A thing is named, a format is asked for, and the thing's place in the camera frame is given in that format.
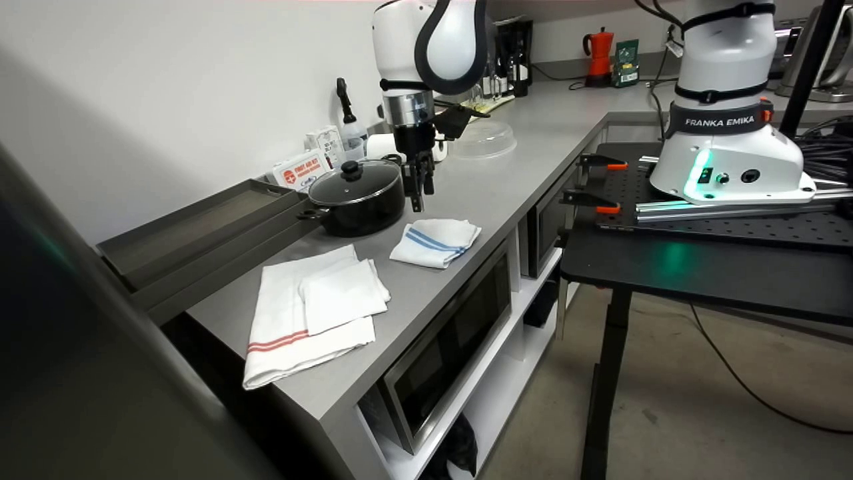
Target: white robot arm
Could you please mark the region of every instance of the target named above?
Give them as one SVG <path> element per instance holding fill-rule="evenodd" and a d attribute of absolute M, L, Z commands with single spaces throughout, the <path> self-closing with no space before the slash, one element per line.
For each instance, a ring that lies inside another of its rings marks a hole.
<path fill-rule="evenodd" d="M 812 203 L 804 151 L 764 102 L 777 50 L 774 0 L 693 0 L 669 134 L 652 183 L 693 205 Z M 408 194 L 432 193 L 432 90 L 482 77 L 486 0 L 389 0 L 373 15 L 386 119 L 406 151 Z"/>
<path fill-rule="evenodd" d="M 486 70 L 486 0 L 389 0 L 373 14 L 373 50 L 386 122 L 406 154 L 413 210 L 432 194 L 432 90 L 464 94 Z"/>
<path fill-rule="evenodd" d="M 774 0 L 693 0 L 669 134 L 652 183 L 693 205 L 812 203 L 801 146 L 764 102 L 777 27 Z"/>

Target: red object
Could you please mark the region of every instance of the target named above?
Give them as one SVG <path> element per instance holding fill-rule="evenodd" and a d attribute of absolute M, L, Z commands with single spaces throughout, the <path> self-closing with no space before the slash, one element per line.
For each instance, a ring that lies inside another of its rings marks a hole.
<path fill-rule="evenodd" d="M 630 163 L 609 163 L 606 170 L 630 170 Z"/>
<path fill-rule="evenodd" d="M 601 213 L 601 217 L 618 217 L 618 213 L 622 213 L 622 205 L 601 205 L 601 207 L 596 207 L 596 213 Z"/>
<path fill-rule="evenodd" d="M 614 33 L 606 27 L 598 34 L 585 34 L 588 63 L 588 85 L 610 85 L 610 49 Z"/>

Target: gray countertop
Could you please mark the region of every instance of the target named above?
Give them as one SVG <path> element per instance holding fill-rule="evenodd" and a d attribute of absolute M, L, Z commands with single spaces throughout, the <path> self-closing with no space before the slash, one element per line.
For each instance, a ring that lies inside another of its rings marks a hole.
<path fill-rule="evenodd" d="M 668 106 L 672 85 L 662 85 L 660 95 Z M 841 109 L 845 106 L 813 106 L 812 113 L 836 118 Z M 438 169 L 438 194 L 424 199 L 424 213 L 408 210 L 396 227 L 358 241 L 328 237 L 317 230 L 269 258 L 266 265 L 274 265 L 356 243 L 358 257 L 373 258 L 378 277 L 393 291 L 389 311 L 373 319 L 373 343 L 289 377 L 278 387 L 317 421 L 337 409 L 352 409 L 609 119 L 649 119 L 652 113 L 645 85 L 569 90 L 564 82 L 536 82 L 532 95 L 494 115 L 512 125 L 518 146 L 490 161 L 458 158 L 450 146 L 450 158 Z M 482 234 L 446 271 L 389 261 L 404 227 L 422 217 L 469 218 L 482 227 Z M 245 358 L 260 286 L 261 270 L 252 270 L 193 306 L 190 314 Z"/>

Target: cable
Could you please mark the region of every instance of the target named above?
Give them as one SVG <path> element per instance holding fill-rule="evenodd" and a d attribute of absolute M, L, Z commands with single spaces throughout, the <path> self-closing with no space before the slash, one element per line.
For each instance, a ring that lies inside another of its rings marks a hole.
<path fill-rule="evenodd" d="M 660 99 L 656 89 L 662 85 L 662 75 L 664 75 L 668 57 L 669 57 L 668 43 L 672 39 L 672 33 L 676 33 L 676 25 L 669 25 L 669 33 L 668 33 L 668 39 L 664 39 L 664 50 L 662 50 L 660 73 L 656 73 L 656 77 L 649 82 L 649 102 L 653 102 L 653 103 L 656 103 L 656 113 L 660 113 L 662 145 L 668 142 L 668 119 L 664 119 L 664 106 L 662 106 L 662 99 Z"/>
<path fill-rule="evenodd" d="M 533 70 L 541 73 L 541 77 L 548 77 L 548 81 L 560 81 L 560 82 L 585 81 L 585 77 L 558 77 L 558 75 L 549 75 L 549 73 L 541 70 L 540 63 L 533 63 Z"/>
<path fill-rule="evenodd" d="M 662 9 L 660 0 L 652 0 L 652 2 L 660 9 L 660 14 L 662 14 L 669 25 L 685 30 L 685 25 L 682 25 L 677 15 L 672 15 L 668 9 Z"/>
<path fill-rule="evenodd" d="M 660 0 L 653 0 L 653 5 L 645 5 L 644 0 L 634 0 L 634 5 L 644 9 L 645 14 L 660 15 L 662 21 L 676 25 L 676 27 L 682 30 L 682 21 L 677 15 L 672 15 L 669 11 L 664 11 Z"/>
<path fill-rule="evenodd" d="M 798 137 L 806 174 L 853 183 L 853 115 L 832 118 Z"/>
<path fill-rule="evenodd" d="M 716 343 L 716 339 L 709 337 L 709 330 L 702 326 L 700 319 L 700 311 L 696 311 L 696 303 L 690 303 L 690 311 L 693 311 L 693 322 L 700 327 L 700 334 L 704 337 L 704 341 L 716 350 L 716 355 L 721 358 L 721 363 L 725 365 L 725 371 L 741 383 L 741 390 L 757 399 L 764 409 L 774 410 L 777 417 L 781 419 L 789 419 L 801 426 L 809 426 L 809 429 L 818 429 L 818 433 L 829 433 L 829 434 L 853 434 L 853 429 L 836 429 L 836 426 L 825 426 L 825 425 L 813 425 L 813 421 L 806 421 L 801 417 L 793 417 L 777 405 L 772 405 L 768 399 L 764 399 L 754 390 L 749 390 L 749 383 L 737 374 L 737 369 L 725 361 L 725 355 L 721 351 L 721 347 Z"/>

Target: napkin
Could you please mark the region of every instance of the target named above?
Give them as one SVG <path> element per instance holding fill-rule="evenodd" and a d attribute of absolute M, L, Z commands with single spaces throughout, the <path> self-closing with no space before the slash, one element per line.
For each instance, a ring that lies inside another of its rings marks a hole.
<path fill-rule="evenodd" d="M 373 261 L 337 265 L 302 279 L 308 330 L 321 334 L 349 319 L 386 311 L 389 291 Z"/>
<path fill-rule="evenodd" d="M 349 279 L 349 287 L 337 291 L 337 274 Z M 368 298 L 342 303 L 356 293 L 368 293 Z M 352 245 L 265 267 L 244 390 L 266 387 L 377 341 L 372 314 L 384 311 L 386 301 L 389 291 L 382 286 L 373 261 L 360 261 Z M 333 303 L 340 314 L 325 317 L 317 303 Z"/>
<path fill-rule="evenodd" d="M 418 218 L 404 230 L 401 243 L 393 251 L 396 261 L 448 270 L 458 257 L 464 257 L 480 227 L 458 218 Z"/>

